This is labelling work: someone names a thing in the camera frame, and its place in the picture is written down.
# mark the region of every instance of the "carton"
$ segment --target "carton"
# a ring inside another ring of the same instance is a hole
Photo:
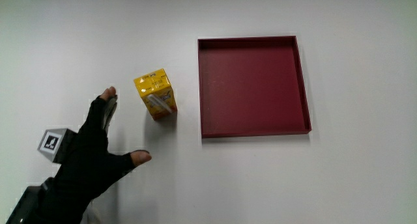
[[[154,120],[177,111],[174,91],[163,68],[136,78],[134,83]]]

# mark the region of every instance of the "juice box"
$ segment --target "juice box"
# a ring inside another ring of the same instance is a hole
[[[134,83],[154,120],[177,111],[174,91],[163,68],[136,78]]]

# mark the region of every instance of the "tray rim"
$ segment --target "tray rim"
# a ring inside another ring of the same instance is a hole
[[[237,41],[237,40],[247,40],[247,41],[271,41],[271,40],[280,40],[280,39],[291,39],[293,42],[293,52],[295,58],[295,70],[296,78],[298,83],[298,90],[301,101],[302,115],[304,119],[304,128],[299,130],[272,130],[269,132],[229,132],[229,133],[205,133],[203,131],[203,69],[201,67],[200,51],[201,44],[203,42],[225,42],[225,41]],[[297,134],[308,134],[311,131],[311,121],[309,116],[309,108],[306,96],[306,88],[304,84],[304,78],[302,75],[302,67],[300,60],[300,53],[298,50],[298,43],[295,35],[287,36],[245,36],[245,37],[220,37],[220,38],[198,38],[197,39],[197,53],[198,53],[198,68],[199,68],[199,100],[200,100],[200,129],[202,138],[216,138],[216,137],[251,137],[251,136],[268,136],[268,135],[297,135]]]

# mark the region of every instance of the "white background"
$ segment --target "white background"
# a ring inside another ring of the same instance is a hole
[[[0,218],[114,85],[109,149],[152,161],[95,200],[104,223],[417,223],[417,0],[0,0]],[[201,142],[197,37],[296,35],[313,131]],[[133,79],[165,68],[177,117]]]

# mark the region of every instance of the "gloved hand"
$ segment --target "gloved hand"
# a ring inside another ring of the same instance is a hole
[[[27,223],[80,223],[92,199],[138,165],[151,160],[146,150],[122,156],[108,152],[103,118],[106,103],[115,94],[115,88],[110,87],[91,103],[87,120],[71,142],[72,151]]]

